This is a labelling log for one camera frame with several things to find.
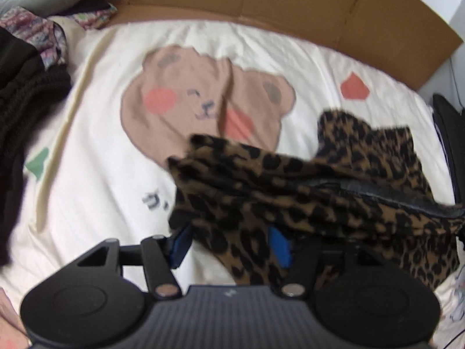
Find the cartoon bear face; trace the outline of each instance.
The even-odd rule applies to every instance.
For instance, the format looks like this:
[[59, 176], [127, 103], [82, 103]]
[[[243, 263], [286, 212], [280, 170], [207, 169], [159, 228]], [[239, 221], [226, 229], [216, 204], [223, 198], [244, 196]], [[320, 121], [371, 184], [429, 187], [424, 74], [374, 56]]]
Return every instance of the cartoon bear face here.
[[169, 46], [145, 57], [123, 94], [121, 124], [145, 156], [166, 168], [168, 157], [184, 156], [195, 133], [274, 151], [281, 117], [294, 103], [294, 89], [282, 76]]

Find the red heart print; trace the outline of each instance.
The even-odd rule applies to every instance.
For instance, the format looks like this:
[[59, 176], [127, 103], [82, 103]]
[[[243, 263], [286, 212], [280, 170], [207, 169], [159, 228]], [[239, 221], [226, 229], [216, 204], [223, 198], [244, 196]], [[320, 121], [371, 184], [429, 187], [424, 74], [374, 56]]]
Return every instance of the red heart print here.
[[341, 93], [345, 99], [367, 99], [370, 90], [359, 76], [351, 73], [350, 76], [341, 83]]

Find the pink cheek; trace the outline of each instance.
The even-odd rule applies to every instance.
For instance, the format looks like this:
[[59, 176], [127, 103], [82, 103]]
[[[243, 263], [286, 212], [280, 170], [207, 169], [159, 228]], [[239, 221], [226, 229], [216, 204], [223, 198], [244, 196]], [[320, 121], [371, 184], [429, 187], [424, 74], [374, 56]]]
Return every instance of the pink cheek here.
[[144, 96], [144, 105], [152, 113], [161, 115], [173, 109], [176, 94], [168, 88], [154, 88]]
[[18, 349], [18, 347], [13, 341], [7, 340], [5, 349]]
[[226, 113], [225, 135], [233, 140], [247, 140], [255, 131], [252, 119], [241, 110], [229, 109]]

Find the leopard print bag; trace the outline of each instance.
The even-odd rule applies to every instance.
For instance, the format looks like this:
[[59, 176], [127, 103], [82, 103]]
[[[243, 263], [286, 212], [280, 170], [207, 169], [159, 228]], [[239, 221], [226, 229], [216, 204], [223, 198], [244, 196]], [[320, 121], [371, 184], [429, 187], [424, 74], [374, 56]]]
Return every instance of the leopard print bag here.
[[[344, 111], [325, 111], [318, 138], [315, 158], [302, 161], [192, 136], [187, 156], [168, 161], [178, 187], [171, 228], [191, 223], [195, 239], [238, 284], [278, 286], [286, 276], [268, 246], [274, 225], [295, 239], [363, 242], [435, 289], [459, 264], [454, 235], [465, 223], [465, 210], [433, 201], [409, 128], [373, 130]], [[314, 182], [319, 179], [364, 182], [442, 213]], [[325, 268], [319, 284], [339, 271]]]

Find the cardboard box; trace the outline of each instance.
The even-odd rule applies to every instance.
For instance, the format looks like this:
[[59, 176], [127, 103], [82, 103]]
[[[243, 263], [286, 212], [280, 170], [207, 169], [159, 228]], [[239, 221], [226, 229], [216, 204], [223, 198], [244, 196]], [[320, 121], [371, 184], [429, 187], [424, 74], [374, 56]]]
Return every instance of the cardboard box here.
[[420, 0], [125, 0], [113, 23], [213, 19], [334, 48], [417, 90], [461, 45]]

